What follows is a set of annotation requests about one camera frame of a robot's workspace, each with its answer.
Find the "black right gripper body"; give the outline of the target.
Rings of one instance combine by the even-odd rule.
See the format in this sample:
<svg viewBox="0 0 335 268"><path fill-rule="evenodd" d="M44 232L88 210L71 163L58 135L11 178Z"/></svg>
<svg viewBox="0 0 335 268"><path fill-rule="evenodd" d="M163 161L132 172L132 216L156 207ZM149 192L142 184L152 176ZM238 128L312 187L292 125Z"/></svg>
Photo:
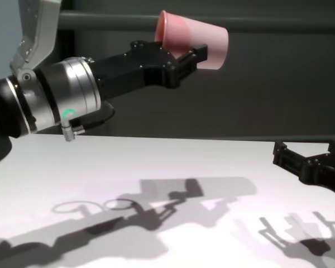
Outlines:
<svg viewBox="0 0 335 268"><path fill-rule="evenodd" d="M300 181L335 193L335 153L307 157L301 169Z"/></svg>

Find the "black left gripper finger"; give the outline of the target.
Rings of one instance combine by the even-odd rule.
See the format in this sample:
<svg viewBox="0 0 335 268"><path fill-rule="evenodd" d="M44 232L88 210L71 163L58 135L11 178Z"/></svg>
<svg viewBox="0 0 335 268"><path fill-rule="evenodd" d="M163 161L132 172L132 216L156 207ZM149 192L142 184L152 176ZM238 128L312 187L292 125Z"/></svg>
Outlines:
<svg viewBox="0 0 335 268"><path fill-rule="evenodd" d="M177 88L180 82L197 70L198 63L208 58L208 46L206 44L193 47L176 60L171 67L171 87Z"/></svg>

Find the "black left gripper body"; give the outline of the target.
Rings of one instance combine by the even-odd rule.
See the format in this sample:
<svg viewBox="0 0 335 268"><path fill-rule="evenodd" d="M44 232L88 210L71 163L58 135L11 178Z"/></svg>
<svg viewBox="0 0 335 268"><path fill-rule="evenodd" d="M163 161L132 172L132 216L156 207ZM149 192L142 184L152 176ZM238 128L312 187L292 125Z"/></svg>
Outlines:
<svg viewBox="0 0 335 268"><path fill-rule="evenodd" d="M134 41L127 52L97 60L89 67L103 101L151 85L177 88L182 79L178 61L161 42Z"/></svg>

